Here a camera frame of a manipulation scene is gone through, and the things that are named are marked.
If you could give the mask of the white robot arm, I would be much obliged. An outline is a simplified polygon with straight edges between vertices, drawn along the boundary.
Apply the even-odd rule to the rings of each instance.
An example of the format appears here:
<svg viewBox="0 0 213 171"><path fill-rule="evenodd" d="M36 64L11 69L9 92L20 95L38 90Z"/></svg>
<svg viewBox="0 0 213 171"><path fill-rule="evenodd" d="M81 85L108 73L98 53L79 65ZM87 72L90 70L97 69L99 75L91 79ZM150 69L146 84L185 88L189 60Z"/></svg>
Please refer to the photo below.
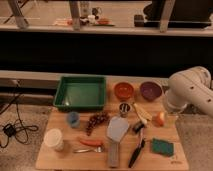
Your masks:
<svg viewBox="0 0 213 171"><path fill-rule="evenodd" d="M196 66L172 74L168 86L163 97L163 106L168 113L181 113L192 104L213 117L211 74L205 67Z"/></svg>

